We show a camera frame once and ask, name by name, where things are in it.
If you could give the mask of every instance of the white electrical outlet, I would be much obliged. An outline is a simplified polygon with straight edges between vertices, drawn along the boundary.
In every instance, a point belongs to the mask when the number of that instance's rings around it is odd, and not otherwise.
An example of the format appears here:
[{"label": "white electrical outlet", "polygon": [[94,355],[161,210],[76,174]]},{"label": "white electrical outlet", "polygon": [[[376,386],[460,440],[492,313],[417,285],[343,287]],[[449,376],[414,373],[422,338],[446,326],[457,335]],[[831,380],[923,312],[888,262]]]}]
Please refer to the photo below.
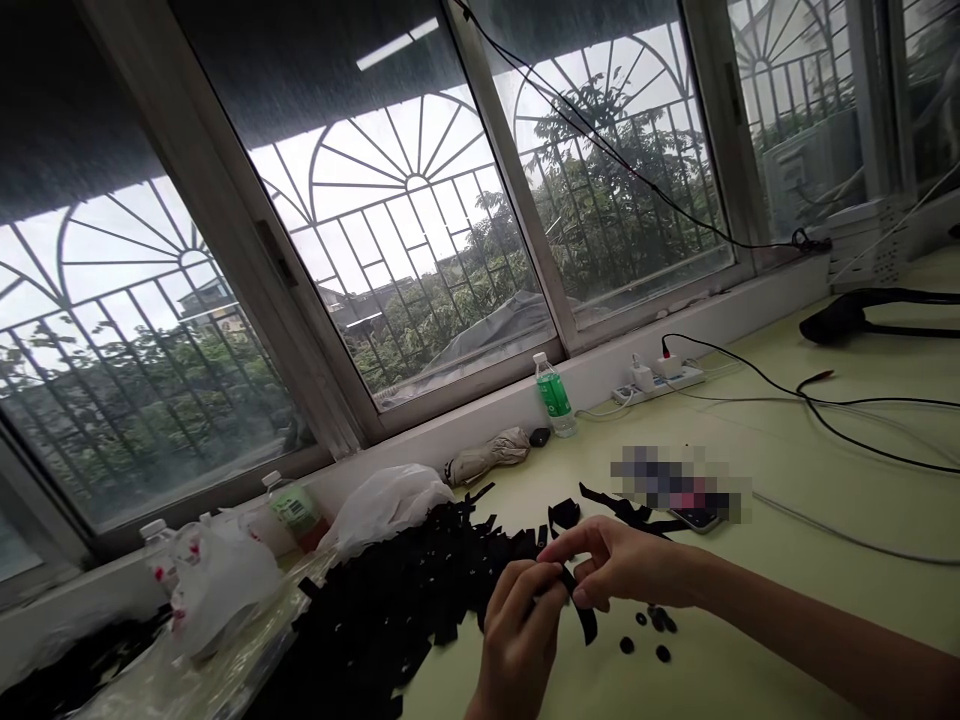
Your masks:
[{"label": "white electrical outlet", "polygon": [[656,388],[650,392],[643,392],[643,390],[636,385],[630,383],[629,385],[615,388],[612,394],[613,399],[618,405],[628,407],[630,405],[636,405],[639,402],[644,402],[645,400],[652,400],[655,397],[672,393],[674,390],[682,390],[691,385],[698,385],[706,379],[702,370],[684,365],[679,375],[670,378],[669,385],[663,381],[663,378],[654,377],[653,380]]}]

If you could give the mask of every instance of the sky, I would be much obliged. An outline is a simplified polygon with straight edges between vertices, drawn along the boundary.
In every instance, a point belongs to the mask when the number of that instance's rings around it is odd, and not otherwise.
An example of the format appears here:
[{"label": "sky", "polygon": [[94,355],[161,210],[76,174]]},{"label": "sky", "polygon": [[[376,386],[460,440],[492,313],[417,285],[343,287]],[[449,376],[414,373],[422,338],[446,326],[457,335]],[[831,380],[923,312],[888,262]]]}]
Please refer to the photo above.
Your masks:
[{"label": "sky", "polygon": [[[742,5],[731,6],[735,23],[741,22]],[[634,7],[639,8],[634,12],[642,12],[642,5]],[[512,49],[523,56],[524,48]],[[381,62],[389,63],[390,58]],[[677,23],[541,62],[537,70],[561,90],[579,87],[589,75],[604,73],[607,77],[602,82],[614,82],[628,94],[639,92],[627,106],[631,115],[678,101],[681,96],[674,77],[681,85],[689,82]],[[535,119],[549,111],[518,73],[503,73],[495,81],[508,119]],[[361,293],[389,283],[391,277],[399,280],[433,272],[435,259],[465,247],[469,234],[464,231],[486,217],[475,206],[477,196],[502,189],[473,108],[466,85],[460,85],[250,150],[278,215],[315,281],[340,292]],[[695,103],[678,102],[672,112],[677,129],[700,129]],[[522,156],[539,142],[533,133],[534,119],[519,119],[513,125]],[[667,127],[666,118],[661,123],[659,129]],[[581,140],[580,144],[587,152],[588,143]],[[424,187],[428,181],[432,189]],[[536,186],[541,178],[531,174],[530,181]],[[64,232],[58,263],[58,238],[67,212],[63,208],[16,224],[34,258],[23,250],[11,226],[0,227],[0,262],[25,272],[41,287],[66,292],[88,330],[106,319],[89,302],[96,296],[103,296],[103,306],[128,338],[136,326],[145,324],[121,290],[132,284],[136,284],[133,296],[153,325],[175,327],[179,322],[175,310],[180,310],[176,302],[191,290],[185,274],[197,286],[214,276],[212,264],[198,252],[204,247],[202,238],[196,235],[169,178],[79,205]],[[552,222],[543,220],[545,226]],[[15,277],[0,267],[0,293],[7,293],[0,297],[0,328],[56,309],[29,283],[10,289]],[[158,279],[144,282],[150,278]],[[82,342],[74,328],[56,319],[50,324]],[[105,329],[96,342],[102,345],[117,339],[112,329]],[[0,331],[0,345],[9,344],[9,337]],[[38,352],[37,357],[43,364],[57,362],[55,351]]]}]

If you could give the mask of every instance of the bottle cap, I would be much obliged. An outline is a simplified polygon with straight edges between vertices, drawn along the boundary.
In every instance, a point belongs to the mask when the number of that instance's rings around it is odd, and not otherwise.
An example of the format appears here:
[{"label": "bottle cap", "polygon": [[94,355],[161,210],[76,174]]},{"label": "bottle cap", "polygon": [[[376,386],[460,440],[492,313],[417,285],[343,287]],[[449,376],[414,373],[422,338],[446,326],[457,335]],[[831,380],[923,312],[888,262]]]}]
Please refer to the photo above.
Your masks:
[{"label": "bottle cap", "polygon": [[164,530],[167,529],[167,521],[163,518],[159,520],[154,520],[152,523],[147,523],[142,528],[140,528],[140,537],[146,540],[149,537],[153,537]]},{"label": "bottle cap", "polygon": [[283,479],[283,476],[279,472],[274,470],[273,472],[269,472],[263,476],[263,480],[262,480],[263,486],[270,487],[274,483],[280,482],[282,479]]}]

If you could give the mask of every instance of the table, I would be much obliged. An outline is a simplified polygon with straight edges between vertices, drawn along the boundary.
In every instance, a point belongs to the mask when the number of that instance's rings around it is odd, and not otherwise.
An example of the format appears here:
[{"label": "table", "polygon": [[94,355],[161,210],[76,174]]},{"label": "table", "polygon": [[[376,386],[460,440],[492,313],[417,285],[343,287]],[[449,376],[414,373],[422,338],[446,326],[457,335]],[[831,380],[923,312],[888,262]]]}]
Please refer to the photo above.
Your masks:
[{"label": "table", "polygon": [[[960,291],[960,249],[928,256],[901,286]],[[801,319],[824,300],[766,327],[730,349],[788,387],[832,368],[837,375],[808,389],[828,399],[903,395],[960,401],[960,342],[861,336],[846,349],[802,339]],[[960,309],[899,305],[870,311],[875,321],[960,328]],[[704,359],[707,367],[728,362]],[[778,395],[748,368],[724,373],[690,392],[713,397]],[[605,404],[601,409],[613,407]],[[829,412],[855,437],[916,459],[942,456],[876,422]],[[960,412],[915,406],[885,408],[925,438],[960,455]],[[755,489],[877,544],[926,555],[960,557],[960,477],[888,461],[834,438],[801,404],[718,403],[679,394],[636,405],[615,420],[581,420],[578,434],[552,438],[517,467],[497,469],[472,490],[495,482],[478,503],[482,522],[497,513],[506,532],[546,522],[547,505],[573,497],[584,516],[608,512],[580,497],[577,483],[609,492],[609,465],[627,445],[703,445],[725,458]],[[674,533],[776,582],[942,650],[960,654],[960,568],[899,560],[854,546],[754,501],[751,524],[724,524],[706,536]],[[697,609],[671,612],[679,632],[661,635],[634,615],[645,606],[614,601],[598,613],[599,636],[584,647],[574,609],[560,622],[557,660],[541,717],[856,717],[831,691],[723,621]],[[624,655],[623,636],[636,650]],[[670,664],[654,649],[665,644]],[[407,688],[404,718],[462,717],[476,685],[482,636],[473,615],[460,638],[435,648]]]}]

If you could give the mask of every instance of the smartphone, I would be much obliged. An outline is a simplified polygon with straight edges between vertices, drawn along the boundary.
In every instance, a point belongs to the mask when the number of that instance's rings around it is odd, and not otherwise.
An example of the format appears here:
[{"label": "smartphone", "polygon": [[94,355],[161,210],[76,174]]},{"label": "smartphone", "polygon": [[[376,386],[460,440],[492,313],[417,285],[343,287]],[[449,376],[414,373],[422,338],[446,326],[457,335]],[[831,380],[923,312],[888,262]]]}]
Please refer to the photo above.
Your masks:
[{"label": "smartphone", "polygon": [[722,521],[719,517],[707,510],[671,510],[670,514],[683,520],[696,533],[706,535]]}]

